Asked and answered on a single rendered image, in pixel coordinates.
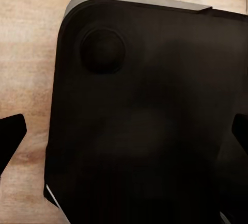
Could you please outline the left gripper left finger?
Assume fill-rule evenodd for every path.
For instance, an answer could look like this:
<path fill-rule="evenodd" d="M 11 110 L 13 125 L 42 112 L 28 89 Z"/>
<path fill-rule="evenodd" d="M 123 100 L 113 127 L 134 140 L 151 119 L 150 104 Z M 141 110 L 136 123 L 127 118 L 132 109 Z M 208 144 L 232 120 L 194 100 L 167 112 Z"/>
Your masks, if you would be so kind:
<path fill-rule="evenodd" d="M 0 119 L 0 175 L 27 133 L 22 114 Z"/>

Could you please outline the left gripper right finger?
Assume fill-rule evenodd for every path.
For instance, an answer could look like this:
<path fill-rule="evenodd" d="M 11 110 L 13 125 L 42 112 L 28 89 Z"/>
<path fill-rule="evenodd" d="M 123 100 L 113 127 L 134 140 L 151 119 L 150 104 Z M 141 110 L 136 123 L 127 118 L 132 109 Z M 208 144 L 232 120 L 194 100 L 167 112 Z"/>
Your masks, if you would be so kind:
<path fill-rule="evenodd" d="M 234 117 L 231 131 L 248 155 L 248 116 L 237 113 Z"/>

